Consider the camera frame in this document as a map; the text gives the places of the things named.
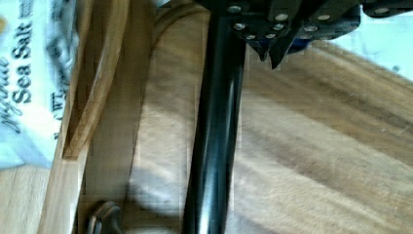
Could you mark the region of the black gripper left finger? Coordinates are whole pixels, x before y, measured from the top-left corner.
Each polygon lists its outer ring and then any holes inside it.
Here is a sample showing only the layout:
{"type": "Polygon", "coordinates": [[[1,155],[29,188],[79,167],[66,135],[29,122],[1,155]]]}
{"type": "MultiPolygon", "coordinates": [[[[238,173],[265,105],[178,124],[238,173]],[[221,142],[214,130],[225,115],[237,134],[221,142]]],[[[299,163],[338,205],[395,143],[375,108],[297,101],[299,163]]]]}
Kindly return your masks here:
{"type": "Polygon", "coordinates": [[[260,59],[282,61],[291,42],[282,43],[294,18],[294,0],[194,0],[212,13],[226,17],[238,37],[260,59]]]}

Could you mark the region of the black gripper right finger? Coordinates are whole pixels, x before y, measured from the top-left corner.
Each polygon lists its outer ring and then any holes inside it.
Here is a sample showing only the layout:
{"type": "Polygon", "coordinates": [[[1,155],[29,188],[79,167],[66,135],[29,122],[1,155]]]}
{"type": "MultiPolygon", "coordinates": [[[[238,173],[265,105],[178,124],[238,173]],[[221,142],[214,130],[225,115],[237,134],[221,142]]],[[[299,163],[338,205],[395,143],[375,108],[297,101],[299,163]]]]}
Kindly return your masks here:
{"type": "Polygon", "coordinates": [[[411,11],[412,0],[271,0],[269,20],[282,26],[270,45],[272,68],[314,40],[336,39],[356,30],[361,13],[382,19],[411,11]]]}

